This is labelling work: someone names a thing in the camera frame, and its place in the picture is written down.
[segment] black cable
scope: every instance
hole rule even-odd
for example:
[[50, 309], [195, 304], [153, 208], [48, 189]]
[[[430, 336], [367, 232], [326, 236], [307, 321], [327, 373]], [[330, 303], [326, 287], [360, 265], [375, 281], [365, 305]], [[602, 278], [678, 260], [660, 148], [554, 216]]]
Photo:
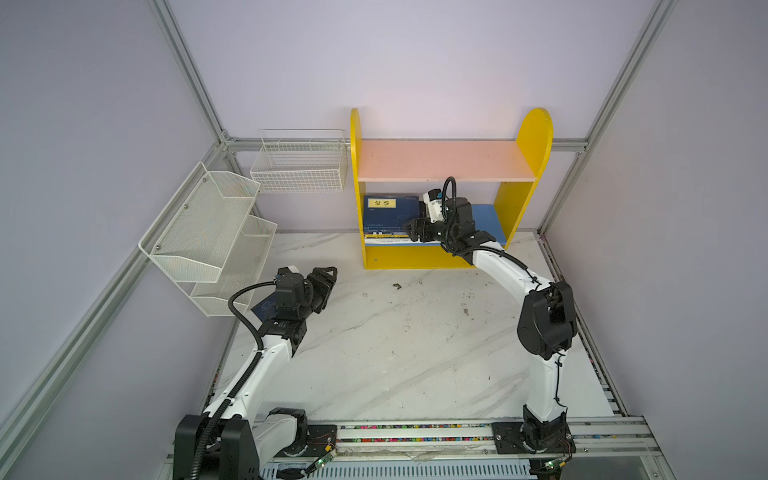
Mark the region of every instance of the black cable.
[[460, 252], [454, 253], [454, 255], [458, 255], [460, 257], [463, 257], [467, 253], [475, 252], [475, 251], [495, 253], [495, 254], [499, 255], [500, 257], [509, 260], [510, 262], [514, 263], [515, 265], [517, 265], [520, 268], [522, 268], [523, 270], [525, 270], [525, 272], [528, 274], [529, 277], [531, 277], [531, 280], [534, 283], [537, 283], [538, 285], [541, 285], [541, 282], [538, 281], [538, 278], [536, 276], [532, 275], [530, 271], [528, 271], [528, 265], [526, 265], [525, 263], [521, 262], [518, 258], [513, 257], [512, 255], [510, 255], [509, 253], [505, 252], [504, 250], [499, 250], [498, 248], [484, 247], [482, 245], [478, 245], [476, 247], [465, 248], [464, 250], [462, 250]]
[[445, 209], [445, 199], [448, 195], [448, 184], [451, 184], [451, 200], [453, 200], [451, 207], [454, 212], [456, 211], [456, 179], [454, 177], [448, 177], [445, 179], [445, 183], [442, 185], [442, 217], [444, 219], [448, 219], [448, 216], [446, 215], [448, 211]]
[[312, 300], [315, 298], [315, 286], [309, 280], [304, 280], [304, 285], [309, 287], [310, 293], [307, 296], [306, 302], [302, 303], [302, 306], [311, 306]]
[[248, 380], [248, 377], [250, 377], [250, 374], [253, 373], [253, 371], [256, 369], [256, 365], [258, 365], [259, 360], [261, 360], [261, 351], [264, 350], [264, 342], [261, 340], [259, 331], [242, 313], [240, 313], [237, 308], [235, 308], [235, 300], [237, 300], [237, 297], [243, 295], [245, 292], [250, 292], [251, 290], [255, 290], [262, 286], [269, 286], [274, 284], [274, 281], [272, 281], [249, 285], [235, 292], [235, 294], [232, 295], [227, 302], [227, 306], [230, 308], [230, 312], [232, 312], [232, 314], [234, 314], [235, 317], [237, 317], [237, 319], [241, 321], [241, 323], [245, 325], [246, 328], [248, 328], [250, 334], [253, 335], [259, 351], [256, 352], [255, 356], [253, 356], [253, 360], [251, 360], [250, 364], [248, 364], [248, 368], [246, 368], [245, 372], [243, 372], [243, 375], [240, 377], [240, 379], [237, 380], [237, 383], [235, 383], [235, 386], [229, 392], [227, 398], [221, 402], [221, 405], [216, 410], [214, 415], [210, 417], [210, 420], [208, 420], [208, 425], [205, 426], [203, 433], [200, 434], [200, 438], [197, 440], [197, 445], [195, 445], [194, 457], [192, 458], [192, 466], [190, 467], [190, 480], [197, 480], [200, 477], [200, 470], [203, 468], [203, 457], [205, 456], [205, 449], [212, 439], [211, 436], [214, 434], [214, 429], [219, 426], [219, 422], [221, 421], [221, 416], [224, 414], [224, 411], [226, 411], [227, 407], [232, 404], [235, 395], [237, 395], [240, 389], [243, 388], [243, 385], [245, 385], [245, 382]]
[[321, 456], [317, 457], [317, 459], [310, 463], [305, 468], [285, 468], [284, 470], [278, 470], [275, 476], [277, 478], [280, 478], [280, 480], [300, 480], [301, 478], [305, 478], [310, 476], [312, 473], [316, 472], [319, 468], [322, 468], [324, 466], [323, 461], [325, 463], [329, 462], [333, 457], [336, 456], [336, 447], [332, 447], [328, 452], [324, 452]]
[[558, 366], [558, 379], [557, 379], [557, 382], [554, 384], [554, 398], [553, 398], [553, 400], [554, 400], [555, 403], [557, 403], [559, 406], [561, 406], [561, 407], [563, 407], [565, 409], [565, 413], [567, 415], [568, 414], [568, 406], [567, 405], [563, 405], [562, 403], [560, 403], [560, 396], [559, 396], [559, 393], [560, 393], [560, 368], [563, 366], [563, 364], [560, 361], [560, 359], [563, 358], [565, 355], [560, 353], [559, 350], [556, 350], [552, 345], [549, 344], [547, 339], [544, 338], [544, 335], [541, 334], [541, 330], [538, 329], [538, 324], [536, 323], [536, 319], [533, 320], [533, 326], [536, 327], [536, 331], [538, 332], [538, 335], [541, 337], [542, 340], [544, 340], [544, 344], [546, 346], [548, 346], [549, 349], [553, 353], [557, 353], [558, 354], [558, 359], [554, 362], [554, 364]]

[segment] white mesh basket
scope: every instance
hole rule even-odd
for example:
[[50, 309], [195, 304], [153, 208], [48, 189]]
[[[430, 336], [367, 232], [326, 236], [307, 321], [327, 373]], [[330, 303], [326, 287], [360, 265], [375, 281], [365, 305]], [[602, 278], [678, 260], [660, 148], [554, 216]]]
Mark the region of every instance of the white mesh basket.
[[[232, 315], [227, 302], [236, 291], [259, 281], [276, 229], [276, 223], [248, 215], [219, 281], [197, 283], [190, 294], [192, 301], [208, 316]], [[235, 307], [239, 311], [248, 308], [253, 292], [237, 297]]]
[[347, 169], [343, 130], [262, 130], [250, 176], [265, 194], [340, 192]]
[[150, 246], [150, 259], [174, 282], [217, 282], [258, 191], [249, 178], [206, 172]]
[[[251, 214], [258, 191], [250, 178], [197, 164], [139, 241], [206, 316], [231, 316], [229, 298], [261, 277], [277, 225]], [[252, 298], [245, 293], [235, 307], [244, 312]]]

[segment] white wall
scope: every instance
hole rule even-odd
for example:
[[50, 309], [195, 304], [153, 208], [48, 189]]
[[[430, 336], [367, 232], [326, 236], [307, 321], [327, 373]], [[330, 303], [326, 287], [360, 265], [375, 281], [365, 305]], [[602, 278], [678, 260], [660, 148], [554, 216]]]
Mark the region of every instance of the white wall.
[[767, 19], [680, 0], [548, 234], [678, 480], [765, 478]]
[[[534, 107], [549, 110], [555, 137], [585, 137], [654, 1], [171, 3], [236, 137], [348, 131], [358, 107], [364, 138], [510, 138]], [[523, 227], [538, 227], [572, 160], [553, 155]], [[495, 185], [475, 188], [495, 196]], [[355, 228], [352, 198], [281, 194], [258, 203], [281, 230], [333, 230]], [[333, 208], [309, 217], [307, 201]]]
[[[212, 142], [145, 0], [3, 3], [0, 422]], [[14, 478], [148, 478], [222, 329], [149, 272]]]

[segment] white marble surface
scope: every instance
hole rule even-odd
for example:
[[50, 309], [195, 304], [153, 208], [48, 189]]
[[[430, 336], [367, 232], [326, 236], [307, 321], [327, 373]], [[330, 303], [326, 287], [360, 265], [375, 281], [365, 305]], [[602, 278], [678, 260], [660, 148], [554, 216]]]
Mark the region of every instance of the white marble surface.
[[[551, 277], [533, 233], [518, 233], [509, 251]], [[522, 415], [528, 353], [516, 333], [520, 305], [484, 272], [364, 270], [356, 233], [278, 233], [262, 281], [287, 265], [305, 275], [336, 266], [339, 280], [327, 308], [307, 320], [296, 355], [268, 385], [259, 418], [277, 406], [305, 409], [313, 421]], [[257, 290], [253, 304], [269, 293]], [[219, 391], [252, 348], [241, 326]], [[613, 416], [578, 337], [560, 397], [570, 417]]]

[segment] yellow side panel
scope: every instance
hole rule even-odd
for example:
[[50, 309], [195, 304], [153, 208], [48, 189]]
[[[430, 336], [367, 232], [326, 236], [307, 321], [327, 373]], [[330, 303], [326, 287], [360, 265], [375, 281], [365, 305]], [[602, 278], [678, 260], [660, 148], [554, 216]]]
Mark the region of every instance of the yellow side panel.
[[536, 188], [535, 182], [502, 182], [498, 186], [498, 193], [493, 206], [496, 209], [498, 221], [502, 225], [504, 235], [507, 237], [499, 243], [509, 243], [515, 231], [518, 229], [520, 220], [523, 218], [525, 208], [531, 201], [533, 190]]
[[372, 270], [413, 268], [474, 268], [461, 257], [453, 257], [441, 246], [370, 246], [366, 250], [366, 268]]
[[525, 161], [531, 168], [536, 180], [533, 182], [502, 182], [498, 187], [496, 200], [493, 202], [502, 224], [504, 235], [507, 236], [506, 246], [512, 241], [512, 236], [520, 225], [525, 208], [533, 197], [539, 179], [544, 173], [552, 151], [552, 118], [544, 108], [534, 108], [525, 116], [520, 131], [515, 139]]
[[525, 115], [515, 143], [536, 178], [541, 178], [547, 167], [553, 137], [552, 118], [544, 108], [534, 108]]
[[355, 198], [357, 199], [357, 224], [360, 231], [360, 246], [362, 247], [362, 264], [366, 265], [366, 245], [362, 239], [362, 200], [366, 195], [366, 185], [357, 180], [357, 171], [359, 168], [358, 158], [362, 139], [360, 134], [360, 112], [357, 108], [352, 109], [352, 115], [349, 122], [349, 150], [352, 157], [352, 175], [355, 181]]

